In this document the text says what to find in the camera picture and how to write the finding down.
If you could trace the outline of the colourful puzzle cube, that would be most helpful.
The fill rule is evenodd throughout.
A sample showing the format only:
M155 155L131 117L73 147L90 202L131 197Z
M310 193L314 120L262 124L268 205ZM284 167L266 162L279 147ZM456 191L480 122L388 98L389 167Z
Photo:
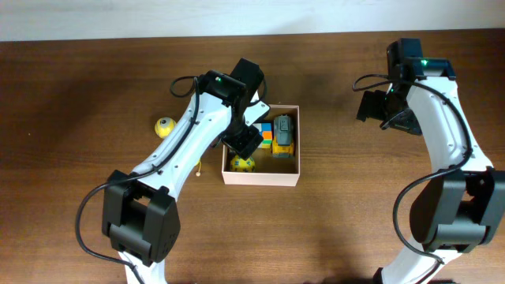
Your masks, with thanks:
M272 124L270 122L260 122L254 123L253 126L258 129L260 135L263 138L258 148L270 149L273 141Z

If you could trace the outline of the yellow ball with blue letters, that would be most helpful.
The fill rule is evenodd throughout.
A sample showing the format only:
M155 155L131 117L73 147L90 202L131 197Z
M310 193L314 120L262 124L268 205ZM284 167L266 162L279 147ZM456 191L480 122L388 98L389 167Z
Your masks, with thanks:
M242 172L242 173L252 173L256 171L256 162L253 157L248 159L242 159L238 155L235 155L230 160L230 171L232 172Z

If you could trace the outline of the yellow cat rattle drum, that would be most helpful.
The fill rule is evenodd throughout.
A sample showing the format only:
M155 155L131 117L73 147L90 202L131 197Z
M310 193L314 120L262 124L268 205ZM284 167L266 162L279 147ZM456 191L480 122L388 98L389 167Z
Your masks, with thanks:
M196 163L195 167L196 167L195 175L197 177L200 177L200 175L201 175L201 167L202 167L201 159L198 159L198 162Z

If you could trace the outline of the yellow ball with grey eyes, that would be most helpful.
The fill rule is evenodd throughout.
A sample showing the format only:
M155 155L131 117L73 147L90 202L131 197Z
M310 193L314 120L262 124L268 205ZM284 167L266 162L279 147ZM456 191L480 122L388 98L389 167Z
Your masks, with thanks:
M169 117L160 118L155 124L155 133L158 137L164 139L170 135L177 122Z

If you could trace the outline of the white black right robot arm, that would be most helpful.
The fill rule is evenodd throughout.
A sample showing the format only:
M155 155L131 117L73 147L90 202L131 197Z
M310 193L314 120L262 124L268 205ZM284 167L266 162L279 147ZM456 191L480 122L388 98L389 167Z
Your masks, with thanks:
M374 274L375 283L429 283L449 262L489 243L504 215L504 172L474 138L447 59L390 56L388 73L364 93L357 119L424 138L430 174L396 197L392 222L402 251Z

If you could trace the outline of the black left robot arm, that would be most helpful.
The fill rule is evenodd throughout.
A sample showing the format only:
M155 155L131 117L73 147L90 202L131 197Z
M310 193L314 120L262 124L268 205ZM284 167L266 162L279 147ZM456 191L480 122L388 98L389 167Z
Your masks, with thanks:
M181 229L177 199L201 156L220 140L242 159L262 142L254 122L270 108L256 93L260 67L240 59L231 74L195 78L191 100L169 136L130 174L114 171L104 189L102 232L129 283L164 283L164 260Z

